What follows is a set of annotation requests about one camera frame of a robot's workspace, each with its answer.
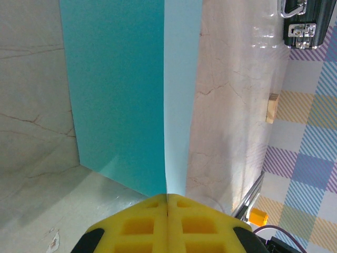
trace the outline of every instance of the wire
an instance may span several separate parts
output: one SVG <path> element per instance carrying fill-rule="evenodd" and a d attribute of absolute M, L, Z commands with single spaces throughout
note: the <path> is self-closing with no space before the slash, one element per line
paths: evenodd
<path fill-rule="evenodd" d="M 268 228 L 272 228 L 272 229 L 276 229 L 276 230 L 281 231 L 282 233 L 284 233 L 286 236 L 288 236 L 296 244 L 296 246 L 300 249 L 300 251 L 302 253 L 307 253 L 305 251 L 305 249 L 302 247 L 302 245 L 289 232 L 285 231 L 283 228 L 280 228 L 278 226 L 265 225 L 265 226 L 262 226 L 262 227 L 259 227 L 259 228 L 255 229 L 254 233 L 257 234 L 258 232 L 261 232 L 262 230 L 265 230 L 265 229 L 268 229 Z"/>

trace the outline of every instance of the black case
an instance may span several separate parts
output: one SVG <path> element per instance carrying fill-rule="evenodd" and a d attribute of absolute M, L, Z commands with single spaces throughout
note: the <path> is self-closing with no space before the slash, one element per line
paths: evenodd
<path fill-rule="evenodd" d="M 298 4 L 298 0 L 287 0 L 285 5 L 286 12 L 290 12 Z M 295 15 L 284 20 L 284 44 L 291 48 L 299 48 L 296 46 L 298 41 L 303 38 L 289 37 L 289 26 L 301 24 L 300 28 L 304 28 L 307 24 L 315 24 L 313 37 L 307 37 L 309 46 L 303 49 L 315 49 L 323 44 L 326 31 L 335 7 L 336 0 L 307 0 L 306 11 L 302 15 Z"/>

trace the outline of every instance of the crack in marble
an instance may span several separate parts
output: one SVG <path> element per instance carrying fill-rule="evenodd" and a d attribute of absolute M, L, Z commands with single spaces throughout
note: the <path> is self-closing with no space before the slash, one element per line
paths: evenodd
<path fill-rule="evenodd" d="M 30 161 L 30 162 L 26 161 L 23 165 L 21 165 L 20 167 L 16 167 L 16 168 L 5 167 L 6 173 L 9 173 L 9 174 L 16 173 L 16 172 L 20 171 L 23 167 L 32 167 L 32 166 L 39 167 L 41 165 L 41 163 L 43 163 L 50 155 L 52 155 L 53 152 L 60 146 L 60 142 L 61 141 L 56 142 L 56 145 L 48 153 L 44 154 L 41 157 L 38 157 L 38 160 L 34 159 L 33 161 Z"/>
<path fill-rule="evenodd" d="M 36 46 L 31 46 L 31 47 L 46 47 L 46 46 L 63 46 L 63 44 L 36 45 Z"/>
<path fill-rule="evenodd" d="M 212 58 L 210 59 L 210 62 L 211 62 L 211 76 L 212 76 L 212 84 L 213 86 L 215 85 L 214 83 L 214 73 L 213 73 L 213 61 L 212 61 Z"/>
<path fill-rule="evenodd" d="M 210 189 L 211 192 L 212 189 L 211 189 L 211 184 L 214 184 L 214 183 L 221 183 L 223 182 L 222 179 L 215 179 L 215 180 L 212 180 L 211 178 L 209 177 L 188 177 L 187 179 L 190 179 L 192 182 L 195 183 L 195 186 L 205 186 L 205 187 L 208 187 Z"/>
<path fill-rule="evenodd" d="M 30 50 L 26 50 L 26 49 L 16 49 L 16 48 L 0 48 L 0 50 L 3 50 L 3 51 L 29 52 L 29 53 L 32 53 L 32 51 L 30 51 Z"/>
<path fill-rule="evenodd" d="M 191 152 L 191 154 L 202 154 L 206 157 L 210 157 L 210 158 L 213 158 L 216 156 L 216 154 L 206 154 L 206 153 L 202 153 L 202 152 Z"/>
<path fill-rule="evenodd" d="M 64 172 L 66 172 L 67 170 L 70 170 L 70 169 L 74 169 L 74 168 L 77 168 L 81 166 L 80 164 L 79 165 L 75 165 L 75 166 L 71 166 L 65 170 L 62 170 L 62 171 L 55 171 L 55 172 L 43 172 L 43 173 L 40 173 L 40 174 L 37 174 L 37 175 L 34 175 L 34 176 L 30 176 L 30 177 L 26 177 L 28 179 L 31 179 L 31 178 L 37 178 L 37 177 L 40 177 L 40 176 L 45 176 L 45 175 L 57 175 L 57 174 L 62 174 Z"/>
<path fill-rule="evenodd" d="M 198 94 L 202 94 L 202 95 L 208 95 L 208 94 L 210 94 L 212 91 L 215 91 L 215 90 L 217 90 L 217 89 L 220 89 L 220 88 L 225 88 L 226 87 L 226 85 L 227 84 L 229 84 L 229 82 L 226 82 L 225 84 L 222 84 L 222 85 L 219 85 L 219 86 L 217 86 L 217 87 L 213 87 L 213 88 L 211 88 L 208 92 L 206 92 L 206 93 L 204 93 L 204 92 L 202 92 L 202 91 L 197 91 L 197 95 Z"/>
<path fill-rule="evenodd" d="M 206 168 L 206 166 L 215 158 L 215 155 L 210 157 L 209 160 L 207 161 L 207 163 L 205 163 L 205 165 L 203 166 L 203 169 Z"/>
<path fill-rule="evenodd" d="M 221 61 L 221 59 L 220 58 L 215 58 L 216 60 L 218 60 L 221 64 L 223 64 L 223 65 L 227 65 L 226 63 L 224 63 L 223 61 Z"/>
<path fill-rule="evenodd" d="M 22 121 L 22 122 L 28 122 L 28 123 L 31 123 L 31 124 L 34 124 L 44 130 L 47 130 L 47 131 L 51 131 L 51 132 L 54 132 L 54 133 L 57 133 L 57 134 L 62 134 L 62 135 L 65 135 L 65 136 L 68 136 L 68 134 L 72 131 L 73 127 L 67 131 L 66 133 L 63 133 L 63 132 L 57 132 L 57 131 L 54 131 L 52 129 L 49 129 L 49 128 L 45 128 L 44 126 L 40 125 L 37 123 L 38 120 L 42 119 L 43 116 L 41 116 L 41 118 L 39 118 L 40 114 L 34 119 L 34 120 L 22 120 L 22 119 L 19 119 L 17 117 L 14 117 L 14 116 L 10 116 L 10 115 L 7 115 L 7 114 L 4 114 L 4 113 L 0 113 L 1 116 L 4 116 L 4 117 L 7 117 L 7 118 L 10 118 L 10 119 L 13 119 L 13 120 L 19 120 L 19 121 Z"/>
<path fill-rule="evenodd" d="M 23 186 L 21 185 L 17 190 L 14 190 L 14 191 L 11 191 L 9 194 L 7 194 L 5 197 L 3 197 L 2 199 L 0 199 L 0 202 L 4 201 L 5 199 L 11 197 L 12 195 L 14 195 L 16 192 L 20 191 L 20 189 L 22 188 Z"/>
<path fill-rule="evenodd" d="M 255 81 L 261 80 L 261 78 L 253 78 L 253 77 L 251 77 L 249 75 L 241 74 L 239 71 L 234 71 L 233 70 L 233 73 L 238 74 L 239 76 L 242 76 L 242 77 L 245 77 L 245 78 L 249 78 L 249 79 L 255 80 Z"/>
<path fill-rule="evenodd" d="M 53 226 L 50 230 L 48 230 L 48 232 L 44 233 L 40 241 L 42 241 L 44 238 L 46 238 L 54 230 L 55 230 L 55 226 Z"/>
<path fill-rule="evenodd" d="M 72 128 L 70 128 L 70 130 L 67 132 L 67 137 L 69 137 L 69 138 L 76 138 L 76 136 L 75 135 L 69 135 L 69 133 L 72 131 L 74 129 L 74 127 L 72 127 Z"/>
<path fill-rule="evenodd" d="M 232 86 L 231 84 L 229 84 L 229 86 L 232 88 L 232 90 L 235 92 L 235 94 L 241 99 L 241 101 L 242 101 L 245 105 L 247 105 L 246 102 L 243 101 L 242 97 L 241 97 L 241 96 L 236 92 L 236 90 L 233 88 L 233 86 Z"/>
<path fill-rule="evenodd" d="M 23 54 L 23 55 L 5 56 L 5 57 L 0 57 L 0 60 L 23 57 L 23 56 L 31 56 L 31 55 L 34 55 L 34 54 L 42 54 L 42 53 L 53 52 L 53 51 L 63 50 L 63 49 L 64 49 L 64 47 L 56 48 L 56 49 L 50 49 L 50 50 L 43 50 L 43 51 L 34 52 L 34 53 L 30 52 L 29 54 Z"/>
<path fill-rule="evenodd" d="M 0 133 L 15 133 L 15 134 L 25 135 L 25 136 L 28 136 L 28 137 L 31 137 L 31 138 L 34 138 L 34 139 L 38 139 L 38 140 L 41 140 L 41 141 L 45 141 L 45 142 L 49 142 L 49 143 L 50 143 L 50 141 L 46 141 L 46 140 L 44 140 L 44 139 L 41 139 L 41 138 L 39 138 L 39 137 L 35 137 L 35 136 L 33 136 L 33 135 L 29 135 L 29 134 L 27 134 L 27 133 L 21 133 L 21 132 L 16 132 L 16 131 L 12 131 L 12 130 L 0 130 Z"/>
<path fill-rule="evenodd" d="M 219 41 L 221 41 L 223 44 L 225 44 L 227 47 L 230 47 L 229 45 L 228 45 L 228 43 L 226 42 L 226 41 L 224 41 L 223 39 L 221 39 L 221 38 L 215 38 L 216 40 L 218 39 Z"/>

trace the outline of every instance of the marble floor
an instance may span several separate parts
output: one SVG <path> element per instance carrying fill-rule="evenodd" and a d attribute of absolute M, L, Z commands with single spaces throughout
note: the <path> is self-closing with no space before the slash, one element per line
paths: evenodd
<path fill-rule="evenodd" d="M 187 195 L 231 212 L 261 170 L 288 51 L 276 1 L 205 0 Z M 0 3 L 1 252 L 69 252 L 145 197 L 79 165 L 58 0 Z"/>

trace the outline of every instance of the metal handle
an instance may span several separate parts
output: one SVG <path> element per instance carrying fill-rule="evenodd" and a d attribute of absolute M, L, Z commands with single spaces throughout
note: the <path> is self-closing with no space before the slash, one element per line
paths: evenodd
<path fill-rule="evenodd" d="M 306 1 L 298 0 L 297 7 L 293 8 L 290 12 L 285 12 L 286 0 L 279 0 L 280 15 L 283 18 L 290 18 L 295 15 L 302 15 L 306 11 Z"/>

